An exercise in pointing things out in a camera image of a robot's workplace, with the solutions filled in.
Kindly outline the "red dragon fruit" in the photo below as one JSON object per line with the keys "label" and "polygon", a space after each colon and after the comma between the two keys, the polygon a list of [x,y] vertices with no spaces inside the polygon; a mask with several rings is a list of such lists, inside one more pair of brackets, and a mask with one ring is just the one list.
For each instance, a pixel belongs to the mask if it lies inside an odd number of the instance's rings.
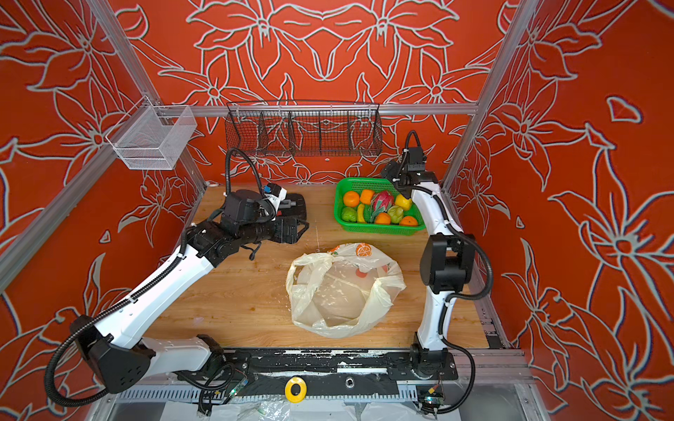
{"label": "red dragon fruit", "polygon": [[368,221],[374,223],[377,214],[387,212],[395,202],[395,196],[390,191],[380,191],[375,194],[370,205],[370,217]]}

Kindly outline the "orange printed plastic bag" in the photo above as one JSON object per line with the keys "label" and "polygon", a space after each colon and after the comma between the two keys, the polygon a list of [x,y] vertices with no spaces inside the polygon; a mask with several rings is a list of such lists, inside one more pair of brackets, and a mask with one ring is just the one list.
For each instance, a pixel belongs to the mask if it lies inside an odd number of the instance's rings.
{"label": "orange printed plastic bag", "polygon": [[399,264],[368,243],[298,257],[285,287],[293,324],[328,339],[370,331],[407,288]]}

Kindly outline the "green apple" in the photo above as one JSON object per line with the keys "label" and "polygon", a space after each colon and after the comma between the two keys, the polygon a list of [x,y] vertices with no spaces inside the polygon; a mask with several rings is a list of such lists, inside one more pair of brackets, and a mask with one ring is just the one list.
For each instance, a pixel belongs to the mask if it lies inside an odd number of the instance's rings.
{"label": "green apple", "polygon": [[405,217],[405,210],[398,205],[393,205],[387,211],[387,214],[390,217],[391,223],[393,225],[399,225],[402,219]]}

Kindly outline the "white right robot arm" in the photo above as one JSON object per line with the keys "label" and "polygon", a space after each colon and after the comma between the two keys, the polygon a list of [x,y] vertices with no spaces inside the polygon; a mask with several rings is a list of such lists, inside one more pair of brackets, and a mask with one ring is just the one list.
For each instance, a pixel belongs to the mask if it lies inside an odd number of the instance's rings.
{"label": "white right robot arm", "polygon": [[[442,186],[435,173],[426,168],[427,156],[419,135],[410,131],[403,153],[389,162],[381,175],[403,198],[412,201],[426,229],[428,240],[419,261],[419,275],[426,286],[421,325],[411,346],[412,371],[422,375],[425,368],[437,384],[419,397],[417,411],[437,417],[458,410],[473,390],[477,365],[466,348],[449,341],[449,314],[459,300],[479,301],[493,289],[493,266],[475,238],[463,231],[449,215],[449,206],[442,196]],[[463,394],[454,403],[446,403],[442,393],[442,377],[454,361],[450,353],[457,351],[469,362],[470,374]]]}

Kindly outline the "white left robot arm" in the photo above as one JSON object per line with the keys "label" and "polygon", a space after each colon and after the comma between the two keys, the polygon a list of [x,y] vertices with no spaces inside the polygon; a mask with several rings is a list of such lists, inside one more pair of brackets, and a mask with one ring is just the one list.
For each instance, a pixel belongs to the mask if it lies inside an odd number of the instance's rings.
{"label": "white left robot arm", "polygon": [[[82,407],[108,394],[119,394],[153,375],[173,373],[200,390],[226,389],[236,366],[208,335],[189,340],[152,340],[145,333],[193,284],[240,250],[251,260],[265,241],[293,245],[309,228],[305,198],[276,183],[233,191],[207,219],[186,228],[170,259],[135,289],[96,317],[81,316],[70,336],[54,351],[44,374],[48,399],[62,407]],[[61,358],[76,347],[103,389],[93,396],[68,397],[55,382]]]}

